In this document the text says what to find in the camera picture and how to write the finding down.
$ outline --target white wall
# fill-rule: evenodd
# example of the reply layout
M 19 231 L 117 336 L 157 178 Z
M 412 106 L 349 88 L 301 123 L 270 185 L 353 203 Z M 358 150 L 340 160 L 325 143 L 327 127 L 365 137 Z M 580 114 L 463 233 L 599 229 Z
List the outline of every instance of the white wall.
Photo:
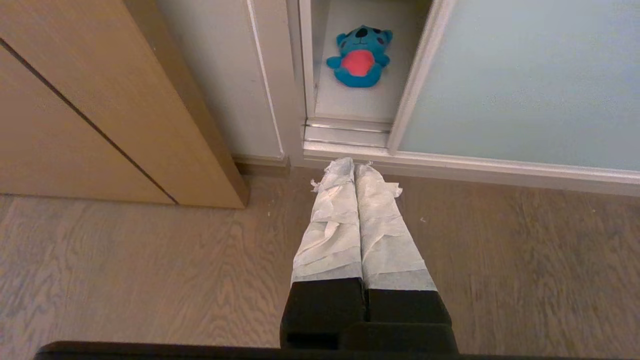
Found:
M 280 157 L 245 0 L 159 0 L 169 27 L 235 155 Z
M 640 170 L 640 1 L 459 0 L 400 149 Z

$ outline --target toy nose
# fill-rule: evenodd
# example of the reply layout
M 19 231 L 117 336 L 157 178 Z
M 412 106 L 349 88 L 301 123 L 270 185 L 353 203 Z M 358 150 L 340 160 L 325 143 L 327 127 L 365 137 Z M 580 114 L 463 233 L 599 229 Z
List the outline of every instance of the toy nose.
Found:
M 357 38 L 363 38 L 363 37 L 367 36 L 367 33 L 368 33 L 367 29 L 360 29 L 356 33 L 356 37 Z

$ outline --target plush toy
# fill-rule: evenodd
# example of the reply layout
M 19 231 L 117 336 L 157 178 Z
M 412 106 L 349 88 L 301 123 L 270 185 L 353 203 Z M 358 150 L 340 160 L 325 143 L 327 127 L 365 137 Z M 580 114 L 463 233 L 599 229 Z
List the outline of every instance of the plush toy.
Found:
M 374 86 L 382 68 L 389 64 L 385 49 L 393 34 L 391 30 L 380 30 L 360 26 L 336 38 L 340 56 L 332 56 L 326 64 L 334 69 L 335 77 L 352 88 Z

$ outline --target white paper wrap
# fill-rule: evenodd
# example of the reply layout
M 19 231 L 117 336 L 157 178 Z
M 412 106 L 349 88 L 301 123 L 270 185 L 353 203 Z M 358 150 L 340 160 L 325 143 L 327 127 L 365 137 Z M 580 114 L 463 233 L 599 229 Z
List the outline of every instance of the white paper wrap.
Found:
M 291 282 L 362 278 L 353 160 L 332 161 L 322 181 L 312 185 L 318 195 L 293 259 Z
M 366 288 L 436 290 L 398 210 L 402 189 L 369 165 L 357 165 L 355 177 Z

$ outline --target toy ear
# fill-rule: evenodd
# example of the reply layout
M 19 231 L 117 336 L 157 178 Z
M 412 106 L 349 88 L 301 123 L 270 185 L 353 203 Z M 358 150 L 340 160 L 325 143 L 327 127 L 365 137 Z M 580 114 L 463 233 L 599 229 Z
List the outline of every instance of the toy ear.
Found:
M 391 39 L 394 37 L 394 34 L 391 32 L 391 30 L 385 30 L 382 31 L 382 33 L 387 37 L 387 44 L 390 43 Z
M 340 43 L 341 43 L 341 42 L 344 40 L 344 38 L 346 38 L 346 37 L 347 37 L 347 35 L 345 35 L 345 34 L 340 34 L 340 35 L 338 35 L 338 37 L 337 37 L 337 38 L 335 38 L 335 42 L 336 42 L 336 44 L 338 44 L 338 46 L 340 46 Z

